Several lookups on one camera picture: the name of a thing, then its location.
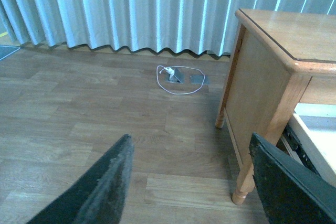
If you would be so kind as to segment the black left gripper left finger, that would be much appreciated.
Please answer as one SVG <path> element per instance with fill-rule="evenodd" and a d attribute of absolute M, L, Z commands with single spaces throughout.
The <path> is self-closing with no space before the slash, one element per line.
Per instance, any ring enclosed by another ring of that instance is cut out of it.
<path fill-rule="evenodd" d="M 125 134 L 29 223 L 119 223 L 130 186 L 133 157 L 132 137 Z"/>

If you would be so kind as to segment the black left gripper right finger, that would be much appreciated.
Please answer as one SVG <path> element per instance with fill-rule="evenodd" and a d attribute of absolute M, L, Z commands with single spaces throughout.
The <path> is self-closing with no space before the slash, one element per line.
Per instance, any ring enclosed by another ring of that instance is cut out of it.
<path fill-rule="evenodd" d="M 253 178 L 269 223 L 335 223 L 335 187 L 253 133 Z"/>

